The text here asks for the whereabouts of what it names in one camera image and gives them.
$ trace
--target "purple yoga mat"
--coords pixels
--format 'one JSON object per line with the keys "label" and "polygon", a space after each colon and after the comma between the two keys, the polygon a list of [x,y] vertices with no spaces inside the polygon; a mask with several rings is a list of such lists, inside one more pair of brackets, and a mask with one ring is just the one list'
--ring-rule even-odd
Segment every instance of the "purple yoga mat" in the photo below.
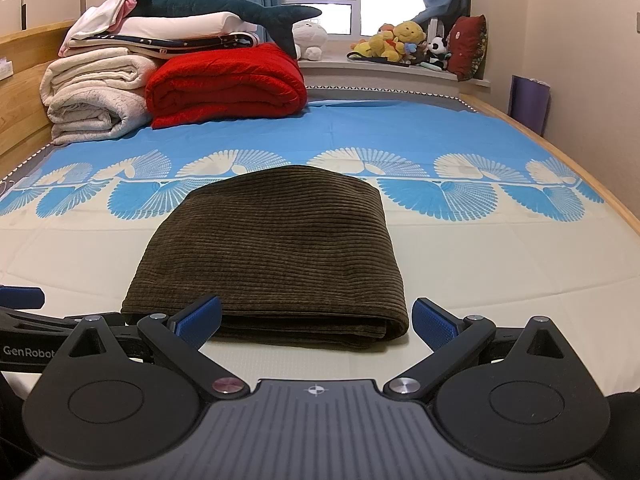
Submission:
{"label": "purple yoga mat", "polygon": [[546,83],[515,75],[511,81],[509,117],[541,136],[550,97],[551,88]]}

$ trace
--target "bed sheet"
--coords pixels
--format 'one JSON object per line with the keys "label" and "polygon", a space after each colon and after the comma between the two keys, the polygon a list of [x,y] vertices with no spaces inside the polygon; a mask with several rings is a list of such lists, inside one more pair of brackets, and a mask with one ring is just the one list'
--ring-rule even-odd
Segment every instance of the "bed sheet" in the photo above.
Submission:
{"label": "bed sheet", "polygon": [[[0,199],[0,283],[42,287],[51,316],[119,310],[153,232],[188,192],[286,164],[380,190],[409,308],[426,296],[499,326],[550,316],[606,394],[640,386],[640,238],[505,122],[425,104],[318,102],[284,119],[142,128],[56,150]],[[430,353],[412,330],[363,352],[227,341],[202,351],[252,385],[382,386]]]}

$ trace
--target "brown corduroy fabric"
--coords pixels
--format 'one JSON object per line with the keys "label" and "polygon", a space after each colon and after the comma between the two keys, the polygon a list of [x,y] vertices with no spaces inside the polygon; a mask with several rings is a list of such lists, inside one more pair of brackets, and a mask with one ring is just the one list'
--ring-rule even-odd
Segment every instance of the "brown corduroy fabric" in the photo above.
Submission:
{"label": "brown corduroy fabric", "polygon": [[160,225],[122,303],[174,314],[204,294],[220,336],[352,348],[406,333],[402,277],[379,192],[284,166],[203,186]]}

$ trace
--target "shark plush toy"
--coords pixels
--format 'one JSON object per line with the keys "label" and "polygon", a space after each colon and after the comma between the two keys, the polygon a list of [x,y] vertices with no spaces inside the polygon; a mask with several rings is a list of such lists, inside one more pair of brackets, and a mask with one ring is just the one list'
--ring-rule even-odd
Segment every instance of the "shark plush toy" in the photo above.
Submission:
{"label": "shark plush toy", "polygon": [[263,26],[273,41],[293,59],[296,59],[293,24],[322,14],[322,11],[315,7],[301,5],[263,7],[247,0],[137,0],[137,2],[138,4],[127,17],[184,18],[213,12],[232,12],[245,22]]}

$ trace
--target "red blanket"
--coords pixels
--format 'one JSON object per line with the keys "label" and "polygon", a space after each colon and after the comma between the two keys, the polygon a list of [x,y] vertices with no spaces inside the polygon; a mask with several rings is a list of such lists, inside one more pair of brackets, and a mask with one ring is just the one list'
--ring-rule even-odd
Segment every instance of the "red blanket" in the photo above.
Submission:
{"label": "red blanket", "polygon": [[153,128],[284,117],[306,105],[297,62],[273,43],[174,57],[153,74],[145,94]]}

